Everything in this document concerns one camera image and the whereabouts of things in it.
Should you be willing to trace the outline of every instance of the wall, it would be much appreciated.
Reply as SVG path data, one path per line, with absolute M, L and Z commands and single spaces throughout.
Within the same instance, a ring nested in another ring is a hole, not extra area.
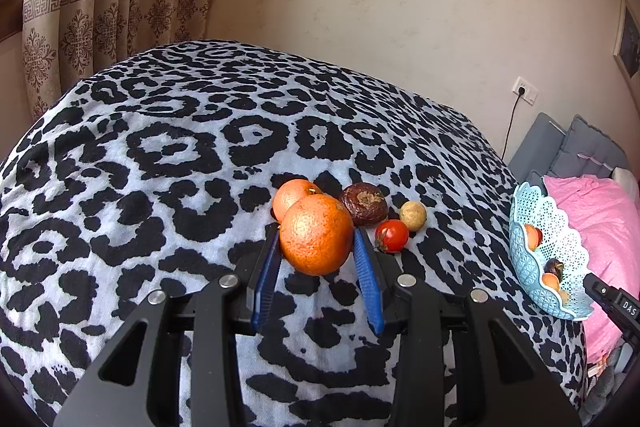
M 640 13 L 640 0 L 630 0 Z M 213 0 L 208 36 L 306 55 L 383 78 L 464 112 L 506 158 L 539 111 L 580 113 L 640 173 L 640 118 L 612 58 L 620 0 Z
M 18 33 L 0 42 L 0 162 L 32 123 Z

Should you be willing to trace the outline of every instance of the power cord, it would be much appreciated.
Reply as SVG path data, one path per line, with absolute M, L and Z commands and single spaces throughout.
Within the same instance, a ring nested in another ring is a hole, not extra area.
M 504 139 L 504 149 L 502 150 L 502 156 L 500 156 L 501 160 L 504 160 L 504 153 L 507 152 L 507 144 L 509 142 L 509 133 L 511 132 L 511 124 L 513 124 L 513 115 L 516 113 L 516 106 L 518 102 L 522 98 L 524 94 L 524 87 L 520 86 L 518 88 L 518 97 L 516 98 L 516 103 L 513 104 L 513 111 L 511 111 L 511 120 L 509 121 L 509 128 L 507 129 L 507 138 Z

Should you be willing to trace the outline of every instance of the cherry tomato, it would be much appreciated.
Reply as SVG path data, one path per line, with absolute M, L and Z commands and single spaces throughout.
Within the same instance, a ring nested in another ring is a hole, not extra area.
M 408 240 L 409 229 L 399 219 L 389 219 L 376 228 L 376 248 L 381 252 L 399 252 Z

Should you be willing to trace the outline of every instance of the wall socket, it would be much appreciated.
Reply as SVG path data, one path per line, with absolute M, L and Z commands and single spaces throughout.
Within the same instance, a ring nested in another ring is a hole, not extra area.
M 520 87 L 524 87 L 524 94 L 522 95 L 522 99 L 530 105 L 536 103 L 536 99 L 538 97 L 538 90 L 536 89 L 536 87 L 519 76 L 516 80 L 516 83 L 513 84 L 513 92 L 515 94 L 518 94 L 518 90 L 520 89 Z

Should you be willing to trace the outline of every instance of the bed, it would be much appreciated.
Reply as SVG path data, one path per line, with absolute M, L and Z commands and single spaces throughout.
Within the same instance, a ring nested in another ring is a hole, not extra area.
M 524 295 L 508 261 L 516 180 L 452 108 L 337 66 L 227 41 L 173 44 L 81 80 L 0 169 L 0 360 L 47 425 L 153 289 L 201 289 L 264 240 L 270 200 L 305 177 L 379 185 L 427 228 L 398 254 L 440 291 L 486 290 L 578 407 L 584 334 Z M 397 338 L 377 338 L 349 259 L 327 277 L 283 263 L 264 336 L 239 337 L 251 425 L 385 424 Z M 190 424 L 190 341 L 180 416 Z M 456 416 L 446 356 L 446 416 Z

